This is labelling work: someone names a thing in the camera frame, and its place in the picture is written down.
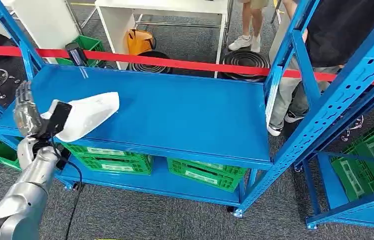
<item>gray carpet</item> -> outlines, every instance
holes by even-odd
[[[73,6],[81,21],[86,18],[92,7]],[[228,42],[241,33],[241,6],[236,2],[229,29]],[[264,10],[265,22],[262,29],[262,53],[269,51],[276,27],[269,24],[273,9]],[[188,21],[182,17],[146,16],[153,21]],[[107,38],[98,15],[84,28],[84,34],[103,41],[110,51]],[[148,27],[158,39],[159,51],[173,59],[199,62],[215,61],[217,30],[206,28]],[[20,62],[8,65],[13,74],[23,77]],[[176,74],[209,76],[205,71],[178,69]],[[353,132],[352,138],[374,126],[374,111],[366,118],[364,127]],[[286,126],[282,136],[271,137],[271,152],[286,140],[294,129]],[[336,141],[329,148],[340,151],[347,143]],[[323,198],[317,171],[315,181],[319,197]],[[0,166],[0,199],[16,180],[18,172]],[[49,201],[40,226],[42,240],[64,238],[76,193],[66,191],[59,181],[54,181]],[[311,214],[309,196],[302,173],[288,169],[244,214],[244,218],[232,217],[226,207],[135,191],[120,190],[95,185],[86,185],[81,193],[73,219],[70,239],[141,239],[141,240],[336,240],[361,239],[374,240],[374,229],[353,225],[328,223],[317,230],[307,230],[304,219]]]

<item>blue metal shelf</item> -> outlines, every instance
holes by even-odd
[[[346,192],[340,179],[332,168],[329,157],[318,157],[319,170],[321,172],[322,184],[330,209],[349,203]]]
[[[75,144],[253,168],[246,189],[227,193],[169,174],[162,158],[156,161],[150,177],[97,173],[73,159],[82,168],[86,182],[232,205],[236,206],[234,216],[241,217],[294,161],[307,161],[304,158],[324,144],[321,137],[330,133],[332,126],[346,126],[339,123],[352,119],[353,114],[336,119],[374,81],[373,29],[324,94],[308,94],[309,112],[273,160],[270,159],[265,117],[271,116],[281,76],[293,54],[300,64],[305,91],[316,89],[301,34],[318,3],[319,0],[304,0],[298,4],[266,78],[265,89],[262,84],[245,81],[47,65],[1,1],[0,22],[21,50],[27,78],[33,80],[32,91],[40,112],[47,111],[53,99],[68,102],[110,91],[119,92],[119,112]],[[374,101],[366,100],[362,105],[374,106]],[[13,105],[7,110],[0,107],[0,113],[3,113],[0,139],[16,148],[18,142],[9,137],[19,135],[13,123],[12,109]],[[258,169],[266,171],[256,179],[254,175]],[[66,187],[78,180],[77,173],[69,166],[56,177]],[[319,223],[344,221],[347,216],[374,207],[374,194],[337,206],[341,203],[341,192],[333,198],[334,189],[331,188],[338,186],[329,184],[326,181],[332,209],[324,213],[317,209],[315,216],[307,219],[309,228]]]
[[[53,99],[112,91],[119,93],[118,113],[75,144],[264,170],[272,165],[262,84],[61,65],[46,65],[32,81],[41,113]],[[13,104],[0,118],[0,133],[17,136],[12,110]]]
[[[350,203],[340,179],[327,156],[318,156],[319,168],[330,210]],[[364,208],[336,218],[333,222],[374,227],[374,207]]]
[[[93,171],[74,156],[69,160],[80,168],[82,181],[85,183],[228,206],[240,204],[239,188],[234,192],[227,192],[172,174],[164,157],[155,157],[150,176]],[[78,172],[71,166],[65,167],[60,177],[64,180],[79,181]]]

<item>yellow bag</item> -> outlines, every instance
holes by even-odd
[[[147,31],[130,29],[127,41],[130,55],[138,55],[156,48],[156,39]]]

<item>white bag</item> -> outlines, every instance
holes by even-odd
[[[53,100],[50,109],[41,115],[49,119],[58,100]],[[87,135],[119,109],[119,94],[107,92],[80,100],[68,102],[72,109],[66,120],[63,131],[56,137],[63,142],[73,142]]]

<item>person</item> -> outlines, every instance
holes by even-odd
[[[268,5],[269,0],[239,0],[243,3],[242,23],[243,34],[228,46],[235,51],[251,46],[251,51],[260,52],[260,29],[262,28],[262,8]],[[253,25],[253,36],[250,36],[250,21]]]
[[[291,18],[300,0],[283,0],[287,14]],[[335,74],[346,64],[374,28],[374,1],[320,0],[307,29],[303,41],[314,72]],[[293,56],[288,66],[298,70]],[[329,84],[318,82],[323,92]],[[274,108],[268,125],[268,132],[278,136],[284,121],[294,123],[306,115],[309,105],[301,78],[282,77]]]

